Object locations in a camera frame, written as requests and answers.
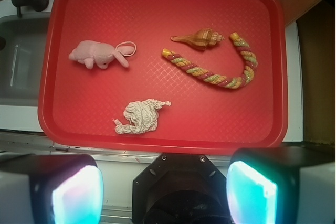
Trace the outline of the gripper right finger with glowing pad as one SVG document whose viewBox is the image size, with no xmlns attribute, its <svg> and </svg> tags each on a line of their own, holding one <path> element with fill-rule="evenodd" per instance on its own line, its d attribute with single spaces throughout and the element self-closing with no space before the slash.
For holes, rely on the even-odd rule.
<svg viewBox="0 0 336 224">
<path fill-rule="evenodd" d="M 226 178 L 233 223 L 335 223 L 333 151 L 241 148 Z"/>
</svg>

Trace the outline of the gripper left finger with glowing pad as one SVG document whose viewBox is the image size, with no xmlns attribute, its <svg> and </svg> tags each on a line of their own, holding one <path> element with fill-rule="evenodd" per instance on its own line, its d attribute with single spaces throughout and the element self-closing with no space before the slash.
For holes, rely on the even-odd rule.
<svg viewBox="0 0 336 224">
<path fill-rule="evenodd" d="M 1 155 L 1 223 L 99 223 L 102 205 L 88 154 Z"/>
</svg>

